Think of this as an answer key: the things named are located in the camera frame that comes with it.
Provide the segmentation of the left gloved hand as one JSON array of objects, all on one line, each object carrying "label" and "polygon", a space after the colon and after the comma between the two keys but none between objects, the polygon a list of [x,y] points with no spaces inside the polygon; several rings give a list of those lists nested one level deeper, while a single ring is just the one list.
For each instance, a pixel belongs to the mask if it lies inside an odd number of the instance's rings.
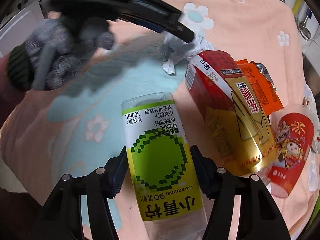
[{"label": "left gloved hand", "polygon": [[62,16],[42,21],[25,42],[34,71],[31,88],[62,87],[80,74],[98,48],[110,50],[113,44],[109,23],[98,17],[77,21]]}]

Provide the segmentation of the left forearm maroon sleeve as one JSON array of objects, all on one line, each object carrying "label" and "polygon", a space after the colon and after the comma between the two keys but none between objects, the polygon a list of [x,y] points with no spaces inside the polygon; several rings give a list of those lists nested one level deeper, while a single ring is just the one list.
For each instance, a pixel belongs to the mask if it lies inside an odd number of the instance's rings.
[{"label": "left forearm maroon sleeve", "polygon": [[25,43],[1,57],[1,125],[31,89],[34,75]]}]

